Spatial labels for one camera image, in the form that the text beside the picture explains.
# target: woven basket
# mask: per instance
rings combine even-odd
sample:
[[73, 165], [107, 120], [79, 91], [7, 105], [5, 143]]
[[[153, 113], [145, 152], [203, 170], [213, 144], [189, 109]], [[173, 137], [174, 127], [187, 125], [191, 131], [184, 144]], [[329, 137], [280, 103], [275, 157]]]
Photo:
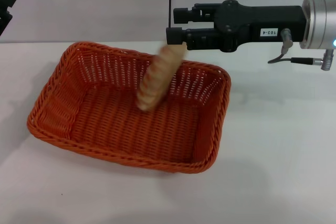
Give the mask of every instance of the woven basket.
[[162, 104], [135, 105], [152, 55], [79, 42], [71, 45], [28, 117], [35, 137], [122, 165], [200, 173], [215, 162], [229, 102], [223, 69], [184, 61]]

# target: silver cylinder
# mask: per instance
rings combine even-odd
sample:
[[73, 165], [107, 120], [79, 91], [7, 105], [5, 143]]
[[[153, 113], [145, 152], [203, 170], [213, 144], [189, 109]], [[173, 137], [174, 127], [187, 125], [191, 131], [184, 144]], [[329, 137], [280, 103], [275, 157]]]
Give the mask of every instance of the silver cylinder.
[[332, 64], [332, 58], [334, 57], [333, 54], [334, 50], [326, 50], [326, 52], [323, 55], [323, 63], [321, 66], [321, 69], [324, 71], [329, 71], [331, 68], [331, 64]]
[[336, 0], [304, 0], [307, 24], [301, 48], [336, 49]]

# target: white tabletop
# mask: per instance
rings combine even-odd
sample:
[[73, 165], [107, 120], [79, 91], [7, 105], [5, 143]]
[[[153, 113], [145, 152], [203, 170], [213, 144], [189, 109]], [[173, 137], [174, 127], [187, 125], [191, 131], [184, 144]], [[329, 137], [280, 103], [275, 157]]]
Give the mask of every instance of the white tabletop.
[[[81, 156], [30, 135], [26, 118], [70, 43], [0, 44], [0, 223], [336, 223], [336, 66], [268, 65], [280, 44], [191, 51], [232, 78], [217, 161], [166, 174]], [[109, 46], [156, 53], [160, 42]], [[321, 57], [301, 50], [290, 57]]]

